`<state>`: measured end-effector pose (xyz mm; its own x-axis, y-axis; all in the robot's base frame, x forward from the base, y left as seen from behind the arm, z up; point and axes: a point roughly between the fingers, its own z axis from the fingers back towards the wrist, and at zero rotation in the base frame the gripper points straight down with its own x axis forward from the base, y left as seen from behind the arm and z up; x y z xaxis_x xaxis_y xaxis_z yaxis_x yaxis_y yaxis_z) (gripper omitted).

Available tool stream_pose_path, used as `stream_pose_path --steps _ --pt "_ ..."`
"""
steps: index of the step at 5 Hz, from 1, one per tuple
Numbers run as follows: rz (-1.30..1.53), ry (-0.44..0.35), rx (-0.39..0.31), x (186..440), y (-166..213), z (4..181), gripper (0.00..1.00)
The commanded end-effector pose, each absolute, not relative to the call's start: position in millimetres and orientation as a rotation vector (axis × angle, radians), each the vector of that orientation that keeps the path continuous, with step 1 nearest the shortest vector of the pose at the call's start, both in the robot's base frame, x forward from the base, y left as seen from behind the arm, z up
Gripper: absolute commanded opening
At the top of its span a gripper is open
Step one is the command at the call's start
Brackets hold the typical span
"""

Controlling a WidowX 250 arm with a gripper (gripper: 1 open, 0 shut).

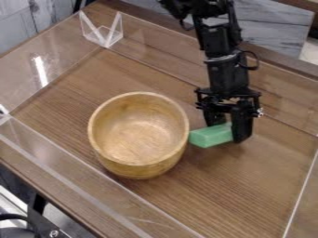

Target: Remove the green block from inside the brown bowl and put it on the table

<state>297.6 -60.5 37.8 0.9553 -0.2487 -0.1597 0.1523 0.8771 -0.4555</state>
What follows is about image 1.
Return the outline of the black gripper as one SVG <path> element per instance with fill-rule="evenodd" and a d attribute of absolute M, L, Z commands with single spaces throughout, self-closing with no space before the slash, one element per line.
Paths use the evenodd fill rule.
<path fill-rule="evenodd" d="M 227 59 L 209 59 L 206 62 L 209 87 L 195 90 L 197 107 L 203 111 L 209 126 L 226 123 L 226 114 L 231 115 L 231 130 L 235 143 L 253 135 L 254 117 L 262 115 L 261 93 L 250 88 L 250 67 L 245 55 L 233 55 Z"/>

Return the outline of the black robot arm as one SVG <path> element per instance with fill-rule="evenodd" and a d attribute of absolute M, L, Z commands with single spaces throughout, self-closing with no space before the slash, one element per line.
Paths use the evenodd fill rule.
<path fill-rule="evenodd" d="M 230 126 L 235 143 L 253 136 L 254 119 L 262 115 L 261 93 L 250 88 L 249 72 L 258 69 L 247 63 L 234 0 L 158 0 L 171 16 L 195 32 L 210 85 L 195 90 L 197 108 L 203 111 L 209 128 Z"/>

